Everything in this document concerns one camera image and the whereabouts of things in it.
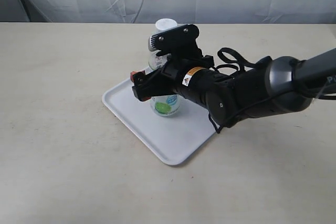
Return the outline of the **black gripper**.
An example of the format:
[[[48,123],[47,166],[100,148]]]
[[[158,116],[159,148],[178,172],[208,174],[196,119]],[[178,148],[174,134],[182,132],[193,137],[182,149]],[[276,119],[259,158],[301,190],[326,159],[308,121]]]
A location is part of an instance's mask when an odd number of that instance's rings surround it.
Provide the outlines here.
[[[183,84],[185,75],[194,67],[204,68],[202,60],[182,60],[180,63],[168,61],[163,67],[148,74],[142,71],[132,71],[130,80],[133,82],[134,96],[141,102],[151,97],[178,94],[192,102],[203,102],[204,96],[198,90]]]

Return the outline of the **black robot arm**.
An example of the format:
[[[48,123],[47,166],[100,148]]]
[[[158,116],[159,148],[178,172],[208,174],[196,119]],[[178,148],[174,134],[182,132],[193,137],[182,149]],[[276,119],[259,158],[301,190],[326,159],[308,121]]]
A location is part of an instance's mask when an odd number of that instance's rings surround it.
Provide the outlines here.
[[[313,99],[335,99],[335,50],[308,60],[264,57],[256,63],[230,48],[218,56],[232,74],[221,73],[201,51],[176,52],[153,72],[131,74],[134,96],[144,102],[178,94],[205,108],[217,132],[245,119],[300,112]]]

